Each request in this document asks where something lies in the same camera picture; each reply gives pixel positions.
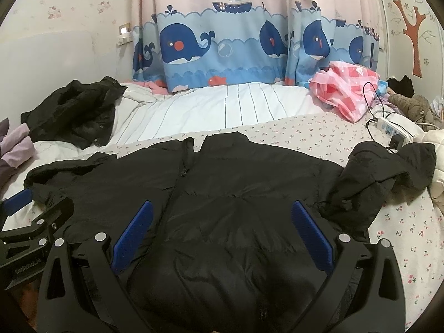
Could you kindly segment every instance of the wall outlet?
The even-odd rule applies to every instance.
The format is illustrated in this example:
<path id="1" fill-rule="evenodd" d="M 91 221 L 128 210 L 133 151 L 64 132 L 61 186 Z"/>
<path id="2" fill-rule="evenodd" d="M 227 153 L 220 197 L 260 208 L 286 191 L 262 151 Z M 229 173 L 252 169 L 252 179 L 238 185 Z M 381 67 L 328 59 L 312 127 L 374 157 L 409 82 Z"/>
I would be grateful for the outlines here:
<path id="1" fill-rule="evenodd" d="M 126 23 L 125 25 L 119 26 L 118 32 L 119 32 L 118 44 L 117 44 L 118 46 L 122 46 L 134 41 L 133 34 L 131 32 L 130 23 Z"/>
<path id="2" fill-rule="evenodd" d="M 118 27 L 118 34 L 119 35 L 126 34 L 127 32 L 131 32 L 131 23 L 130 22 Z"/>

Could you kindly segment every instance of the wallpaper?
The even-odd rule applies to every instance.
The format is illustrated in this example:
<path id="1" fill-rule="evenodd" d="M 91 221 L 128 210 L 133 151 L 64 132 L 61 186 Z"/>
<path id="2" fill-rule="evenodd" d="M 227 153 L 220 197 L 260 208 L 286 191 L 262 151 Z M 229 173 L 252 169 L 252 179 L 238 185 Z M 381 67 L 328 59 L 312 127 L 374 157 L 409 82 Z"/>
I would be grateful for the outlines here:
<path id="1" fill-rule="evenodd" d="M 0 26 L 0 42 L 41 33 L 86 30 L 96 53 L 114 50 L 130 22 L 131 0 L 17 0 Z"/>
<path id="2" fill-rule="evenodd" d="M 383 0 L 388 26 L 388 75 L 413 81 L 432 101 L 444 91 L 444 31 L 426 0 Z"/>

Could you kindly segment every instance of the black jacket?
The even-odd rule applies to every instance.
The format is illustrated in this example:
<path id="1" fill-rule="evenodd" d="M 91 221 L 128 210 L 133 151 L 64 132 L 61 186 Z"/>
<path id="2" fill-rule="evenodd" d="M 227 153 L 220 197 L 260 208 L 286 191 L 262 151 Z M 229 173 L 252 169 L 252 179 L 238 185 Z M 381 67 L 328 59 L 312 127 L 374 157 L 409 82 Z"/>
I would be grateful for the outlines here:
<path id="1" fill-rule="evenodd" d="M 70 242 L 104 231 L 114 243 L 143 202 L 153 203 L 152 227 L 121 279 L 159 332 L 287 332 L 326 277 L 292 225 L 292 202 L 366 240 L 393 185 L 423 190 L 436 163 L 434 146 L 419 143 L 398 154 L 360 143 L 345 169 L 240 133 L 207 137 L 199 153 L 193 145 L 55 162 L 25 180 L 37 201 L 74 201 L 58 231 Z"/>
<path id="2" fill-rule="evenodd" d="M 106 76 L 89 85 L 73 80 L 54 91 L 33 111 L 23 113 L 32 141 L 58 140 L 86 149 L 106 145 L 111 136 L 115 101 L 125 92 L 117 80 Z"/>

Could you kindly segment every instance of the whale curtain print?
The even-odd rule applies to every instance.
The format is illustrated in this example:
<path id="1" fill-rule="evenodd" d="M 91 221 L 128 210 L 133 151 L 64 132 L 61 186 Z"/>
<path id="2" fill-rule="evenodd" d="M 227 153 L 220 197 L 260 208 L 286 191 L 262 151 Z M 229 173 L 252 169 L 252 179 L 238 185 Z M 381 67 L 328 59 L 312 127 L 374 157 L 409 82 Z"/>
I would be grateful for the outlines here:
<path id="1" fill-rule="evenodd" d="M 376 70 L 379 0 L 132 0 L 133 79 L 177 92 L 297 85 L 330 61 Z"/>

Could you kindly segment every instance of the ship print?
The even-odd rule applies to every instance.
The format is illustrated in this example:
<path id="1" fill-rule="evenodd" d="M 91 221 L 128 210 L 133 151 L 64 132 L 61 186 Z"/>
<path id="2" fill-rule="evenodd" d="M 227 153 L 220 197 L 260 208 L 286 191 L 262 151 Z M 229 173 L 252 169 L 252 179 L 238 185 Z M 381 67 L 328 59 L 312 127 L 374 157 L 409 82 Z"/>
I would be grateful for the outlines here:
<path id="1" fill-rule="evenodd" d="M 217 12 L 228 12 L 230 14 L 249 12 L 251 4 L 251 1 L 247 0 L 217 0 L 213 2 Z"/>

